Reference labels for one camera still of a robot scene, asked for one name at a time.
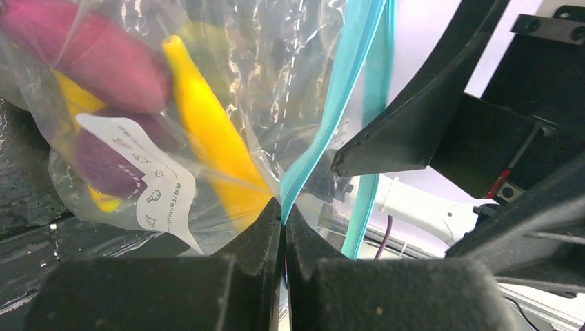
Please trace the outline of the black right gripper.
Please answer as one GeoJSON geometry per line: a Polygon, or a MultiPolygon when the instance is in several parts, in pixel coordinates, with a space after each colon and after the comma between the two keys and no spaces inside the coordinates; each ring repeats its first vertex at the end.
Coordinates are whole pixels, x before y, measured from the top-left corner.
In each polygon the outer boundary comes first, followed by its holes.
{"type": "Polygon", "coordinates": [[[515,199],[446,257],[478,261],[501,283],[583,292],[584,6],[518,15],[482,96],[463,96],[507,6],[462,1],[415,76],[331,169],[357,176],[430,163],[476,199],[515,199]]]}

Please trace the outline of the pink toy peach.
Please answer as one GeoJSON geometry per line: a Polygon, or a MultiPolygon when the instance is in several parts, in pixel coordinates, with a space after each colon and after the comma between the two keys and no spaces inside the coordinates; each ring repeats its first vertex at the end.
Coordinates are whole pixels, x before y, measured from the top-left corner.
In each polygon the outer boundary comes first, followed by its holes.
{"type": "MultiPolygon", "coordinates": [[[[94,115],[123,117],[137,122],[162,150],[175,151],[177,141],[169,129],[159,122],[157,114],[139,114],[106,106],[94,115]]],[[[134,167],[102,140],[85,129],[80,129],[76,139],[75,158],[80,176],[92,189],[121,199],[131,199],[141,194],[146,183],[144,173],[134,167]]]]}

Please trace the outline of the clear zip top bag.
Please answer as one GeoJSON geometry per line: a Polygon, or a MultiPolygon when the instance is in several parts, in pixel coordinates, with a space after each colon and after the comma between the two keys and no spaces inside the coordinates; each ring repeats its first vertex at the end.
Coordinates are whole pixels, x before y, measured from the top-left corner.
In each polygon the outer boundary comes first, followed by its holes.
{"type": "Polygon", "coordinates": [[[395,1],[2,1],[1,65],[73,214],[209,255],[276,199],[347,201],[357,258],[379,176],[335,174],[386,104],[395,1]]]}

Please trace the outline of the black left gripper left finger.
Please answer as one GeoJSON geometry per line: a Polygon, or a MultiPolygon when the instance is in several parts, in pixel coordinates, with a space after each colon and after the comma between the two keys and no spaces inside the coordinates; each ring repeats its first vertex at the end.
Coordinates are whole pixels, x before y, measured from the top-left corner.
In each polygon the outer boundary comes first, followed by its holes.
{"type": "Polygon", "coordinates": [[[208,257],[67,262],[44,283],[26,330],[276,330],[281,207],[208,257]]]}

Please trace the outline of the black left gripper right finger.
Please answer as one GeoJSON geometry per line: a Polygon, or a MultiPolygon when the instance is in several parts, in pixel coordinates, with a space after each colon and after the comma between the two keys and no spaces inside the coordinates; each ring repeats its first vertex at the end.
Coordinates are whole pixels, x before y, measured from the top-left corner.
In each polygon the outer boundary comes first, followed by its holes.
{"type": "Polygon", "coordinates": [[[468,259],[352,260],[293,208],[284,228],[293,330],[515,330],[490,272],[468,259]]]}

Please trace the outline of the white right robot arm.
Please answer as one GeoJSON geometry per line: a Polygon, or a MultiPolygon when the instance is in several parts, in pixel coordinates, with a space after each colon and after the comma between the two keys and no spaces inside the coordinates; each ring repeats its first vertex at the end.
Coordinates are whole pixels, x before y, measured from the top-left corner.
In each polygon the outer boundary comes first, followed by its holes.
{"type": "Polygon", "coordinates": [[[465,89],[507,1],[462,1],[333,172],[379,179],[374,209],[502,283],[584,291],[584,9],[519,15],[481,97],[465,89]]]}

